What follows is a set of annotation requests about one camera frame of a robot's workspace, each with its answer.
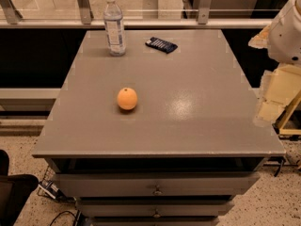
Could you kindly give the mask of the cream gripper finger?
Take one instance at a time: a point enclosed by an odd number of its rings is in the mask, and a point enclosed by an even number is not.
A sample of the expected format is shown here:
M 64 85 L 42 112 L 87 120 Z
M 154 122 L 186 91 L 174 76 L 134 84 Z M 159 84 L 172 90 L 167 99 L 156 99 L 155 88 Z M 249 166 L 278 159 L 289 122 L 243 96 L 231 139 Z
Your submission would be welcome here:
M 266 49 L 269 31 L 270 31 L 270 25 L 267 25 L 265 28 L 261 30 L 260 33 L 258 33 L 256 36 L 250 39 L 248 45 L 256 49 Z

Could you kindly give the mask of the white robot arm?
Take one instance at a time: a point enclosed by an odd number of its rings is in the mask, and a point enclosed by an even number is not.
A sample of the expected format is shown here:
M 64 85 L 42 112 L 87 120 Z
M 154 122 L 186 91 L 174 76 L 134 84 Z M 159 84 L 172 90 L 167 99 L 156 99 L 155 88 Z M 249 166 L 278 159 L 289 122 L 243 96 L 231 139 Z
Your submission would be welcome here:
M 278 63 L 261 77 L 260 99 L 254 123 L 274 123 L 301 90 L 301 0 L 289 0 L 272 23 L 253 37 L 248 45 L 267 50 Z

